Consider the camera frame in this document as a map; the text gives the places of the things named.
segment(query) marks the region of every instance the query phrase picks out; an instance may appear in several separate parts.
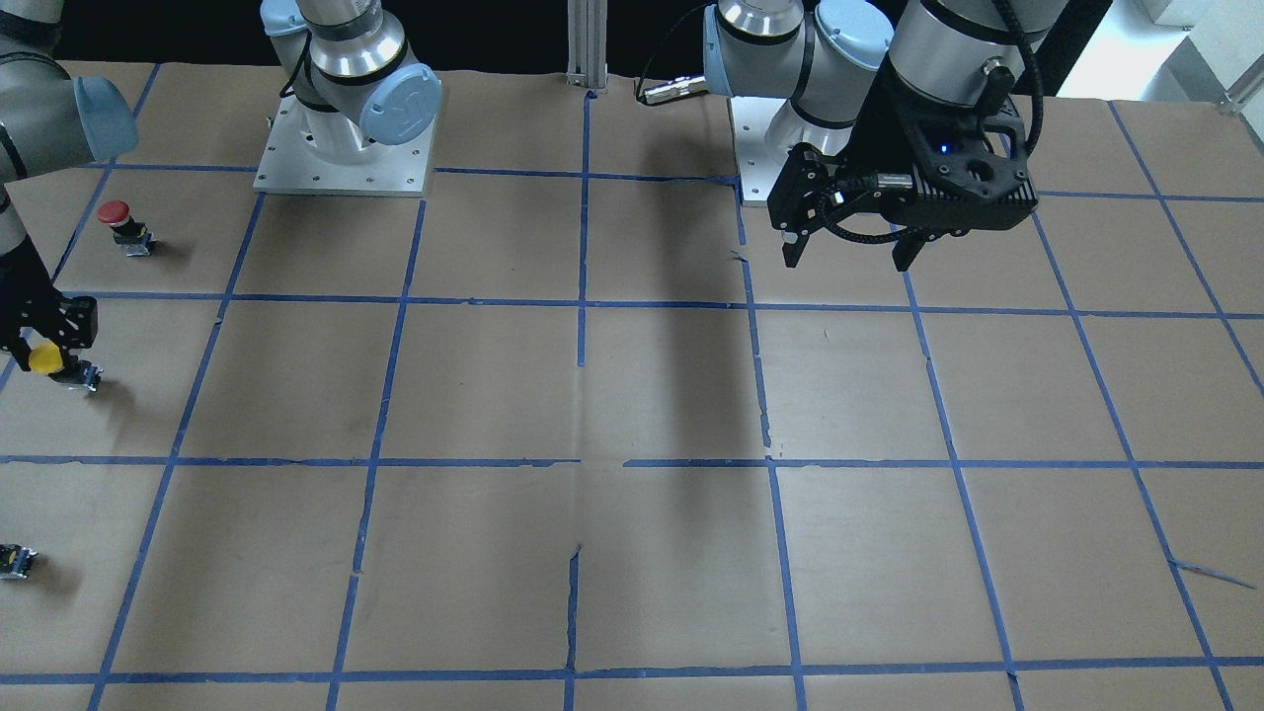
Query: black background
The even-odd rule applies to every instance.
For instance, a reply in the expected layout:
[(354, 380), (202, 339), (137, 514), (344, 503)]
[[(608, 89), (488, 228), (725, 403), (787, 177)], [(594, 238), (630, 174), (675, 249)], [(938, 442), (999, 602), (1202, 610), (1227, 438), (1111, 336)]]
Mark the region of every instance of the black background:
[[(669, 28), (700, 0), (609, 0), (612, 73), (637, 76)], [(871, 0), (897, 22), (906, 0)], [(497, 73), (566, 71), (566, 0), (382, 0), (408, 32), (417, 58), (436, 70)], [(815, 5), (808, 0), (805, 5)], [(1054, 94), (1110, 0), (1072, 0), (1040, 48)], [(66, 0), (57, 57), (116, 62), (276, 65), (258, 0)], [(651, 77), (702, 73), (702, 14), (683, 23)]]

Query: yellow cap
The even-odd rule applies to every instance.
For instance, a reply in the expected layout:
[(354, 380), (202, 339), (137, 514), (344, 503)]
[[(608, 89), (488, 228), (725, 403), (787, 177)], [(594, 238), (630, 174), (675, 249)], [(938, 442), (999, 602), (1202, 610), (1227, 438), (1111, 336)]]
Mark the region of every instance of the yellow cap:
[(56, 343), (40, 343), (30, 349), (30, 369), (37, 373), (51, 376), (66, 367), (62, 361), (62, 349)]

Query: red cap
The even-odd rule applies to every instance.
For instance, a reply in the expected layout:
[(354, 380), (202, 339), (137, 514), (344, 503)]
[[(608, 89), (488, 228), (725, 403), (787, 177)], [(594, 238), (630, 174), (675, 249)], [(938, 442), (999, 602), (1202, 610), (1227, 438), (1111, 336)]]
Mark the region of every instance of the red cap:
[(121, 225), (128, 221), (130, 214), (131, 207), (128, 207), (128, 204), (121, 200), (106, 202), (96, 209), (96, 219), (107, 225)]

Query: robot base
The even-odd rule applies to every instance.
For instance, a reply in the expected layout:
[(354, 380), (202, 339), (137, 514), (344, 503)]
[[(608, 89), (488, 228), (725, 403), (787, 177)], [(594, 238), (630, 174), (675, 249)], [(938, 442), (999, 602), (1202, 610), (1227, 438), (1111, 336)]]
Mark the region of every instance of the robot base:
[(355, 163), (334, 163), (307, 145), (301, 105), (281, 101), (254, 190), (278, 195), (364, 195), (422, 197), (430, 177), (435, 124), (401, 145), (374, 143)]
[(786, 152), (798, 143), (836, 153), (847, 145), (852, 129), (827, 130), (813, 127), (795, 115), (785, 99), (733, 96), (729, 99), (733, 119), (733, 148), (742, 176), (742, 204), (765, 205), (772, 185), (777, 182)]

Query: white mounting plate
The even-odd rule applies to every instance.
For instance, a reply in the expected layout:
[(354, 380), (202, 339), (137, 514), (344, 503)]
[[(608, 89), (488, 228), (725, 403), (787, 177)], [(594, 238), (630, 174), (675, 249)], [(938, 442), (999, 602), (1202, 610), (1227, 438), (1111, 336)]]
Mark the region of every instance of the white mounting plate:
[(402, 145), (374, 143), (368, 148), (373, 154), (368, 161), (330, 163), (307, 145), (298, 101), (293, 96), (282, 99), (254, 176), (254, 190), (279, 195), (422, 197), (430, 178), (435, 123)]
[(784, 151), (770, 151), (763, 137), (769, 133), (772, 116), (785, 104), (785, 99), (760, 96), (733, 96), (728, 100), (733, 118), (733, 149), (737, 152), (737, 170), (742, 176), (742, 202), (763, 205), (769, 201), (772, 183), (777, 181), (786, 162)]

